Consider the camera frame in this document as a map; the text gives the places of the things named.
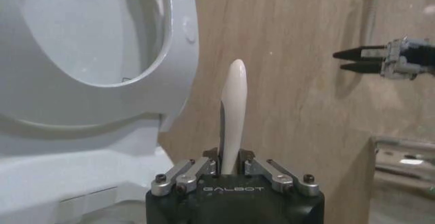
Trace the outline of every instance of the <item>screw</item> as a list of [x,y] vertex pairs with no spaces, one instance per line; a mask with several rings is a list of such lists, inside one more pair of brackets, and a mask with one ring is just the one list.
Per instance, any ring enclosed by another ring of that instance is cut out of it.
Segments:
[[165,181],[165,174],[156,175],[156,183],[162,183]]
[[304,174],[304,183],[313,183],[313,175],[310,174]]
[[186,192],[185,186],[184,185],[176,186],[174,191],[178,195],[184,195]]

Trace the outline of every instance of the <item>toilet seat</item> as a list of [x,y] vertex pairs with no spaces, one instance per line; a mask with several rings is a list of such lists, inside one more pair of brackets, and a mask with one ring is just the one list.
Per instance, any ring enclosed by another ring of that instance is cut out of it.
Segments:
[[197,21],[194,0],[156,1],[154,60],[132,79],[98,82],[53,60],[22,0],[0,0],[1,224],[78,223],[118,202],[144,201],[154,174],[170,168],[157,134],[189,94]]
[[42,125],[84,126],[148,112],[162,116],[165,130],[196,72],[194,0],[162,0],[165,30],[157,58],[138,77],[110,85],[93,85],[66,75],[32,35],[20,0],[0,2],[0,114]]

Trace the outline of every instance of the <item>white toilet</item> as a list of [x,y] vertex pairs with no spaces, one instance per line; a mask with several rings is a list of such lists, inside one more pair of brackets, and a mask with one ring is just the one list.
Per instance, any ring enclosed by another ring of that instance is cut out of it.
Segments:
[[144,201],[197,55],[194,0],[0,0],[1,224]]

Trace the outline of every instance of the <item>robotic hand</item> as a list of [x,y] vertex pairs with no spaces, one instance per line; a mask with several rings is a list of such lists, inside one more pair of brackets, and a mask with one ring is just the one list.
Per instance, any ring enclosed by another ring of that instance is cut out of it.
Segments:
[[156,176],[145,197],[148,224],[322,223],[313,176],[240,149],[245,94],[244,64],[236,60],[221,96],[220,146]]
[[384,46],[361,46],[333,54],[354,63],[340,66],[356,73],[374,73],[389,79],[413,80],[435,71],[435,46],[424,39],[396,39]]

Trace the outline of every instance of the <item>white elongated object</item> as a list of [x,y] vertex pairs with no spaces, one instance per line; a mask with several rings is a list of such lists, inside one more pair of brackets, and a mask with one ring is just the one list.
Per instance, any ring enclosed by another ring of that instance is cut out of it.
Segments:
[[224,143],[221,174],[232,174],[241,143],[244,111],[246,97],[245,68],[241,60],[229,66],[226,81],[221,94],[224,107]]

